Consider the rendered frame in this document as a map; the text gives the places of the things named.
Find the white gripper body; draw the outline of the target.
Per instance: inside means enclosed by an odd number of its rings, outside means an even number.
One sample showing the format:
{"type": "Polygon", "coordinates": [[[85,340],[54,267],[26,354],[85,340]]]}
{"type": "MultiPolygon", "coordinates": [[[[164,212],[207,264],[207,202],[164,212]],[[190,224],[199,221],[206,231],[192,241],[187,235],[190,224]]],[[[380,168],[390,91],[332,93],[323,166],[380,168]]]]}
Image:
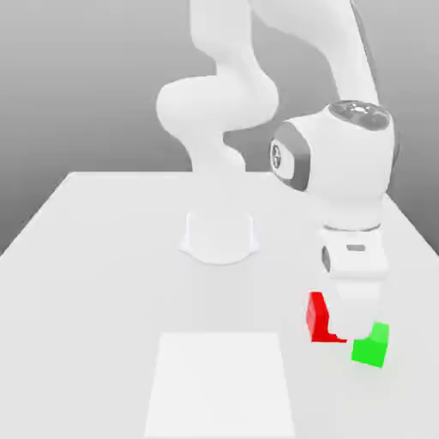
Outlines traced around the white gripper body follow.
{"type": "Polygon", "coordinates": [[[341,339],[366,338],[378,314],[382,277],[329,278],[329,327],[341,339]]]}

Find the small red cube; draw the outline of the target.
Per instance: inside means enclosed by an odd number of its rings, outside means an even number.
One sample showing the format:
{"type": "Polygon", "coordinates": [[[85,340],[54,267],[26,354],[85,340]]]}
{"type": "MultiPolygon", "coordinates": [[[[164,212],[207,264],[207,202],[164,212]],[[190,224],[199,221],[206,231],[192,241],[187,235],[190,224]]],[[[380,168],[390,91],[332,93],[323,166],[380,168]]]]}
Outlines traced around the small red cube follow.
{"type": "Polygon", "coordinates": [[[328,331],[329,313],[321,292],[310,292],[306,310],[306,323],[311,342],[341,343],[347,342],[328,331]]]}

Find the small green cube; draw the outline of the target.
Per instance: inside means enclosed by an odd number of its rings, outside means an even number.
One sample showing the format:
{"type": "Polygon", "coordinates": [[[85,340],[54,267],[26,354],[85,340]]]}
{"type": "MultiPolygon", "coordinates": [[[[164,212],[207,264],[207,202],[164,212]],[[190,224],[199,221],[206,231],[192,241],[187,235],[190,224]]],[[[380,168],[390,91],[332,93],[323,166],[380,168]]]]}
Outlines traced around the small green cube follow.
{"type": "Polygon", "coordinates": [[[388,351],[389,329],[387,323],[375,322],[368,337],[353,341],[351,360],[381,368],[388,351]]]}

